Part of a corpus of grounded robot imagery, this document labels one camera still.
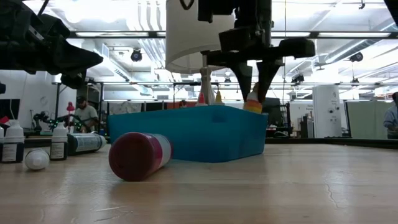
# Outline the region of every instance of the spray bottle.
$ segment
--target spray bottle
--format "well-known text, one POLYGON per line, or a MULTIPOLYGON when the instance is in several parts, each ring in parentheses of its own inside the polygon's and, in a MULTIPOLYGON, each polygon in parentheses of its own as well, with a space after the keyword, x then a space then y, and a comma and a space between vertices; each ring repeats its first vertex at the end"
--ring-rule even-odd
POLYGON ((16 163, 24 160, 25 137, 19 122, 14 120, 7 128, 2 149, 1 162, 16 163))
POLYGON ((51 138, 50 160, 64 161, 68 157, 68 130, 63 122, 54 129, 51 138))

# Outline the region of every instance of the cylindrical canister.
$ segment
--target cylindrical canister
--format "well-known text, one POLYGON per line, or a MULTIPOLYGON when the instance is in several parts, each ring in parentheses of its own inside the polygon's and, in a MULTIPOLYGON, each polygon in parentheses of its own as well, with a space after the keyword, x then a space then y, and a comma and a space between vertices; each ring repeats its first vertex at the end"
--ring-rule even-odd
POLYGON ((126 133, 109 150, 112 171, 126 181, 141 181, 166 165, 173 146, 160 134, 126 133))
POLYGON ((25 165, 31 170, 41 170, 49 166, 49 153, 43 149, 32 149, 25 156, 25 165))
POLYGON ((68 155, 75 156, 96 152, 106 145, 104 136, 99 134, 68 134, 68 155))

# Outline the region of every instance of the small bottle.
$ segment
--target small bottle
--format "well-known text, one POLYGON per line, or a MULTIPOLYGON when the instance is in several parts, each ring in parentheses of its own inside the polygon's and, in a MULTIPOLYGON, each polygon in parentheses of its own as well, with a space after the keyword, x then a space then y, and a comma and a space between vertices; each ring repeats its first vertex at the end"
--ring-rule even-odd
POLYGON ((217 91, 216 101, 215 101, 214 105, 225 105, 225 103, 223 103, 223 99, 221 97, 221 92, 219 90, 217 91))
POLYGON ((68 134, 68 155, 75 156, 96 152, 106 145, 104 136, 99 134, 68 134))
POLYGON ((54 129, 51 138, 50 160, 64 161, 68 158, 68 130, 63 122, 54 129))
POLYGON ((12 121, 11 123, 4 138, 1 154, 1 162, 3 163, 16 163, 24 160, 24 130, 19 126, 18 121, 12 121))
POLYGON ((207 106, 205 101, 205 95, 203 93, 199 94, 198 103, 195 106, 207 106))
POLYGON ((49 153, 43 149, 32 149, 25 156, 25 166, 31 170, 41 170, 49 164, 49 153))

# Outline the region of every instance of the red cylindrical container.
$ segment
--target red cylindrical container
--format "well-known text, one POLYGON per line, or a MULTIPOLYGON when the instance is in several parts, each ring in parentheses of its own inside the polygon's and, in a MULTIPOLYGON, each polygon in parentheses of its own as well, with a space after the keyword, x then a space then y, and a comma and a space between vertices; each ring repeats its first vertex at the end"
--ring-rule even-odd
POLYGON ((109 151, 112 171, 126 181, 141 181, 172 158, 170 141, 160 134, 126 133, 109 151))

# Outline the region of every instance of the blue plastic bin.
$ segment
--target blue plastic bin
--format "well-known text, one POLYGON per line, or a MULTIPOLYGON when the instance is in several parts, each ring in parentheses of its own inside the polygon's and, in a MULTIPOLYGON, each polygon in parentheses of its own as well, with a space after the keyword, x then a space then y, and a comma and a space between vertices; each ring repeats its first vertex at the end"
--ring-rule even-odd
POLYGON ((226 162, 261 154, 267 115, 230 106, 201 106, 109 116, 111 142, 128 132, 162 134, 173 159, 226 162))

